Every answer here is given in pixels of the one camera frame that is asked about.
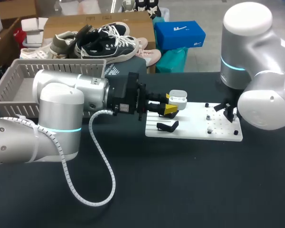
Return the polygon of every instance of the pink sneaker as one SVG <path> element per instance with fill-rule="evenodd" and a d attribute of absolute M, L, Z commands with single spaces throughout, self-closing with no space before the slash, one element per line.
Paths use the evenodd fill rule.
<path fill-rule="evenodd" d="M 139 42 L 139 47 L 142 50 L 145 50 L 146 47 L 148 46 L 148 40 L 146 38 L 138 38 L 137 40 Z"/>
<path fill-rule="evenodd" d="M 161 59 L 162 54 L 159 50 L 156 50 L 156 49 L 155 50 L 142 50 L 141 48 L 139 48 L 136 56 L 146 60 L 147 67 L 150 67 Z"/>

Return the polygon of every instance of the red object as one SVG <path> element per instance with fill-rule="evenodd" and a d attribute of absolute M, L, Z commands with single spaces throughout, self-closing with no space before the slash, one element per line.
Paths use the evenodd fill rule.
<path fill-rule="evenodd" d="M 27 33 L 22 31 L 22 29 L 20 28 L 17 28 L 15 31 L 14 31 L 14 38 L 16 40 L 16 42 L 19 44 L 19 48 L 25 48 L 22 43 L 25 39 L 25 37 L 27 36 Z"/>

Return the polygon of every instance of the floor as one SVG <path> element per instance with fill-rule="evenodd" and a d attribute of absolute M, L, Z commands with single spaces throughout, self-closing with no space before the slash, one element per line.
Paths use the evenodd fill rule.
<path fill-rule="evenodd" d="M 206 32 L 204 46 L 189 50 L 186 72 L 220 70 L 220 44 L 224 14 L 231 6 L 244 1 L 247 0 L 160 0 L 159 6 L 170 10 L 170 21 L 195 20 Z M 272 11 L 274 30 L 281 38 L 285 39 L 285 1 L 254 1 L 266 5 Z M 117 12 L 121 2 L 122 0 L 98 0 L 101 12 L 110 12 L 111 10 Z M 54 0 L 39 0 L 39 4 L 44 15 L 55 14 Z"/>

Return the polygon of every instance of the sneaker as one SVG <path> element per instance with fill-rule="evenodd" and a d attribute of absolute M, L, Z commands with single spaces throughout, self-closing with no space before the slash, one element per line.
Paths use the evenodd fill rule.
<path fill-rule="evenodd" d="M 145 50 L 146 47 L 148 46 L 148 40 L 146 38 L 137 38 L 137 40 L 139 43 L 139 48 Z"/>
<path fill-rule="evenodd" d="M 91 44 L 99 40 L 101 37 L 106 37 L 108 34 L 115 36 L 128 36 L 130 34 L 130 28 L 123 22 L 114 22 L 111 24 L 104 25 L 99 29 L 95 29 L 76 42 L 74 53 L 78 58 L 81 58 L 82 46 Z"/>
<path fill-rule="evenodd" d="M 137 11 L 135 7 L 135 0 L 123 0 L 122 12 L 134 12 Z"/>
<path fill-rule="evenodd" d="M 67 48 L 75 40 L 77 32 L 64 32 L 53 37 L 52 43 L 38 49 L 23 48 L 20 58 L 24 59 L 54 59 L 67 58 Z"/>
<path fill-rule="evenodd" d="M 150 15 L 150 18 L 154 19 L 155 17 L 161 17 L 162 12 L 158 7 L 159 0 L 147 0 L 147 10 Z"/>
<path fill-rule="evenodd" d="M 146 11 L 147 10 L 147 0 L 135 0 L 136 10 L 137 11 Z"/>
<path fill-rule="evenodd" d="M 82 58 L 102 58 L 106 63 L 124 62 L 132 58 L 139 49 L 138 40 L 130 36 L 108 35 L 97 42 L 82 46 Z"/>
<path fill-rule="evenodd" d="M 154 65 L 162 57 L 161 52 L 156 49 L 155 50 L 142 50 L 140 48 L 139 51 L 135 55 L 146 60 L 147 67 Z"/>
<path fill-rule="evenodd" d="M 20 51 L 20 57 L 22 59 L 47 59 L 49 53 L 49 47 L 51 44 L 38 49 L 22 48 Z"/>
<path fill-rule="evenodd" d="M 64 32 L 53 37 L 50 45 L 48 58 L 66 58 L 69 54 L 69 47 L 73 45 L 77 32 Z"/>

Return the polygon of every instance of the table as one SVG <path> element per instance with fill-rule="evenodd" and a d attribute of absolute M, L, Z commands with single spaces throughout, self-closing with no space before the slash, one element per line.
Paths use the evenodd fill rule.
<path fill-rule="evenodd" d="M 140 76 L 154 92 L 182 89 L 189 102 L 219 103 L 219 73 Z M 95 135 L 116 177 L 111 203 L 90 208 L 73 197 L 61 163 L 0 166 L 0 228 L 285 227 L 285 128 L 242 122 L 242 142 L 147 138 L 145 118 L 95 120 Z M 101 201 L 111 179 L 87 125 L 68 162 L 77 191 Z"/>

